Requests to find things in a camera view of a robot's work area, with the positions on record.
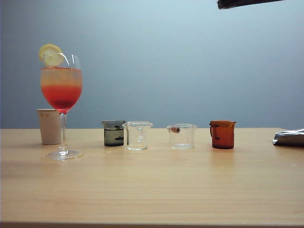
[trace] orange liquid layer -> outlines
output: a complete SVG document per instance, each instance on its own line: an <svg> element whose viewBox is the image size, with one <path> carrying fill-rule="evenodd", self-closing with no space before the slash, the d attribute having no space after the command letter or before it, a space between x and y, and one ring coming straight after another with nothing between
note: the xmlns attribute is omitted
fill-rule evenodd
<svg viewBox="0 0 304 228"><path fill-rule="evenodd" d="M81 95L82 88L70 85L45 85L41 87L43 96L59 113L67 113Z"/></svg>

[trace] cocktail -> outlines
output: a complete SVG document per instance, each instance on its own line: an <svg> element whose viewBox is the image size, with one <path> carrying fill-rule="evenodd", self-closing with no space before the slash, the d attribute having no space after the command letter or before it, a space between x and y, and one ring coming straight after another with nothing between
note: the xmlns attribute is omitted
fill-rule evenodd
<svg viewBox="0 0 304 228"><path fill-rule="evenodd" d="M46 44L39 50L39 59L44 63L40 72L40 86L48 103L58 110L61 119L62 140L59 150L45 155L46 160L67 160L82 155L67 148L65 130L67 112L81 95L82 75L79 59L74 54L62 53L53 44Z"/></svg>

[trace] lemon slice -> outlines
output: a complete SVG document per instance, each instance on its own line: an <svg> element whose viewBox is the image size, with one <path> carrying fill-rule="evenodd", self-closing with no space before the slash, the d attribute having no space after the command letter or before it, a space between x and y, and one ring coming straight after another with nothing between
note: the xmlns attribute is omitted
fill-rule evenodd
<svg viewBox="0 0 304 228"><path fill-rule="evenodd" d="M59 53L62 53L62 50L56 45L45 44L39 49L39 59L47 67L57 67L64 60Z"/></svg>

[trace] red drink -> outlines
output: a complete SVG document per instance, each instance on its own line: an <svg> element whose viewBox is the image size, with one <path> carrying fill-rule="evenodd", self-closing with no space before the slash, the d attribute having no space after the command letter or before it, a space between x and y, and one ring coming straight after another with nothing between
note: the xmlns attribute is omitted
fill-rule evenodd
<svg viewBox="0 0 304 228"><path fill-rule="evenodd" d="M59 113L66 114L80 97L81 71L60 67L42 68L41 90L51 106Z"/></svg>

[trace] beaker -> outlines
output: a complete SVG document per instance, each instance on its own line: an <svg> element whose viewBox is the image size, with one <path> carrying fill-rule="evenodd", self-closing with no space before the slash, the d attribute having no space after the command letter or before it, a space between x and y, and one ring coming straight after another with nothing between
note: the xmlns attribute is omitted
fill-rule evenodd
<svg viewBox="0 0 304 228"><path fill-rule="evenodd" d="M229 120L213 120L210 122L212 147L232 149L234 147L234 126L236 122Z"/></svg>
<svg viewBox="0 0 304 228"><path fill-rule="evenodd" d="M104 126L104 145L105 146L122 146L124 143L124 120L107 120L102 121Z"/></svg>
<svg viewBox="0 0 304 228"><path fill-rule="evenodd" d="M190 149L194 147L194 132L196 125L190 123L175 123L167 126L170 134L170 147L173 149Z"/></svg>
<svg viewBox="0 0 304 228"><path fill-rule="evenodd" d="M147 121L130 121L123 124L127 131L127 149L144 150L148 148L148 130L153 126Z"/></svg>

